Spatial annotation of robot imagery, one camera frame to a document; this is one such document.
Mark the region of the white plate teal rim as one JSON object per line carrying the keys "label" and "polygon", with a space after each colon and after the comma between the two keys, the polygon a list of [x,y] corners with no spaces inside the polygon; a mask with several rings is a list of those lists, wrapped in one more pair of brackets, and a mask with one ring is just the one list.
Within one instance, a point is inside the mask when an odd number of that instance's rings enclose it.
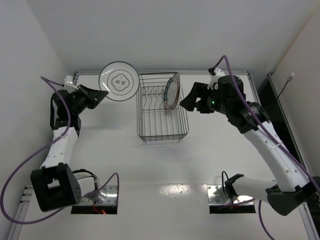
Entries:
{"label": "white plate teal rim", "polygon": [[176,98],[176,90],[176,81],[171,77],[164,89],[163,104],[165,109],[170,109],[173,106]]}

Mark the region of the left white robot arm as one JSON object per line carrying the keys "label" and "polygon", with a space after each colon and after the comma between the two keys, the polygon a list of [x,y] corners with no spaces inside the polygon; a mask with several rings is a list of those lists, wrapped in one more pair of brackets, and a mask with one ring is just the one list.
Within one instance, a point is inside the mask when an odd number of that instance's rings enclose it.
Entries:
{"label": "left white robot arm", "polygon": [[76,90],[53,93],[50,99],[50,127],[53,143],[39,169],[33,170],[30,180],[39,208],[43,212],[79,204],[82,197],[98,189],[97,177],[76,179],[70,168],[73,147],[80,135],[80,114],[94,109],[108,91],[79,85]]}

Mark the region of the white plate orange sunburst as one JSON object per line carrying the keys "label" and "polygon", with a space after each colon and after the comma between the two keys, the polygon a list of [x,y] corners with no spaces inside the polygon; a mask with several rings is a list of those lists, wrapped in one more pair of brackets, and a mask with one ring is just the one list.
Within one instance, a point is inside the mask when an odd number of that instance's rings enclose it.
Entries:
{"label": "white plate orange sunburst", "polygon": [[178,103],[180,96],[180,74],[175,72],[174,75],[170,78],[170,85],[167,92],[167,103],[169,104],[170,109],[174,109]]}

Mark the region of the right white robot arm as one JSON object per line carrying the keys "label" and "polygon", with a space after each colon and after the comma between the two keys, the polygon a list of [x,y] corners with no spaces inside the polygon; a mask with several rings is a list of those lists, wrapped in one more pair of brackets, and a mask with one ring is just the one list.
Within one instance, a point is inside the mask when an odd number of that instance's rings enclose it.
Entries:
{"label": "right white robot arm", "polygon": [[231,199],[250,196],[287,216],[317,192],[318,177],[307,175],[290,157],[267,112],[259,103],[246,100],[240,78],[222,76],[213,88],[195,82],[180,106],[189,112],[197,110],[201,114],[217,112],[225,115],[228,122],[252,143],[275,177],[275,180],[265,181],[238,173],[224,182],[224,190]]}

